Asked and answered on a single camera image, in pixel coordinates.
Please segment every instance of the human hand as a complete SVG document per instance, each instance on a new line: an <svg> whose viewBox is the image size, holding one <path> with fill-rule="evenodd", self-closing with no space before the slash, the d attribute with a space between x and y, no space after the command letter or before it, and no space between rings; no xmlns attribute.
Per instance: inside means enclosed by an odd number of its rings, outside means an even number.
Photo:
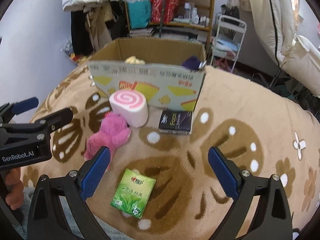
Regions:
<svg viewBox="0 0 320 240"><path fill-rule="evenodd" d="M18 209L23 203L23 183L20 180L21 169L12 169L5 177L4 183L7 186L13 186L11 192L5 197L6 203L11 207L12 210Z"/></svg>

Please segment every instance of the blue gripper pad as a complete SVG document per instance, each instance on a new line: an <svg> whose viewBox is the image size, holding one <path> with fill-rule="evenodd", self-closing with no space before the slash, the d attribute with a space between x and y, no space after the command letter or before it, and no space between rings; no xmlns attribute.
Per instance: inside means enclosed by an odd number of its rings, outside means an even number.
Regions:
<svg viewBox="0 0 320 240"><path fill-rule="evenodd" d="M82 179L80 196L84 201L93 196L104 172L109 166L110 159L110 150L105 148Z"/></svg>
<svg viewBox="0 0 320 240"><path fill-rule="evenodd" d="M210 148L208 152L208 161L226 195L233 198L233 200L237 200L239 196L237 181L214 148Z"/></svg>
<svg viewBox="0 0 320 240"><path fill-rule="evenodd" d="M29 98L24 101L15 103L12 108L13 114L22 114L30 109L36 108L39 104L38 98Z"/></svg>

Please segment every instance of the beige blanket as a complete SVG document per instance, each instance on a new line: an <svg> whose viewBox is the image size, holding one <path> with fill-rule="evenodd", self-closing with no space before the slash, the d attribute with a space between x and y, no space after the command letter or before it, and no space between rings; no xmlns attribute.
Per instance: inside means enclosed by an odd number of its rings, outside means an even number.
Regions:
<svg viewBox="0 0 320 240"><path fill-rule="evenodd" d="M95 195L92 212L135 239L201 239L215 231L232 200L211 170L211 146L252 174L281 177L289 199L294 228L302 229L319 205L320 124L292 101L242 77L211 67L194 112L191 136L159 134L161 110L150 108L146 126L135 129L119 148ZM108 100L100 97L86 65L76 68L47 98L33 117L71 107L74 118L52 135L53 158L22 169L25 186L41 174L65 176L84 163L86 138L98 131ZM126 168L156 178L142 219L110 206ZM244 222L253 217L257 197Z"/></svg>

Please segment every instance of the cardboard box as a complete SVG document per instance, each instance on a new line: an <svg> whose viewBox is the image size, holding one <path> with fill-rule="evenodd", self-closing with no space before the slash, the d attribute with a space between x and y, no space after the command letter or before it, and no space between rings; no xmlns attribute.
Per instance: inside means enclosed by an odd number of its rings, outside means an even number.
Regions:
<svg viewBox="0 0 320 240"><path fill-rule="evenodd" d="M205 60L201 44L157 38L122 38L93 55L89 69L100 94L119 89L143 93L151 106L193 111L204 80L204 71L191 71L182 63L191 56ZM128 64L131 56L146 62Z"/></svg>

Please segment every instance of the white bottle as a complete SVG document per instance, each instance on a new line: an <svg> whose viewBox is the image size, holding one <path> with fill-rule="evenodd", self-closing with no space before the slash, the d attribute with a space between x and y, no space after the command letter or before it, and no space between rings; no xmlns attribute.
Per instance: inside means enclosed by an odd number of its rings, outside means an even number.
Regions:
<svg viewBox="0 0 320 240"><path fill-rule="evenodd" d="M202 21L202 25L203 25L203 26L205 26L206 21L207 21L207 17L204 16L204 17L203 17L203 21Z"/></svg>
<svg viewBox="0 0 320 240"><path fill-rule="evenodd" d="M197 15L197 16L196 16L196 20L195 20L195 24L199 24L199 20L200 20L199 15Z"/></svg>
<svg viewBox="0 0 320 240"><path fill-rule="evenodd" d="M192 23L196 23L196 17L198 15L198 10L196 7L194 7L192 9L192 13L191 13L191 19L192 19Z"/></svg>
<svg viewBox="0 0 320 240"><path fill-rule="evenodd" d="M188 2L184 4L184 18L191 19L191 6Z"/></svg>

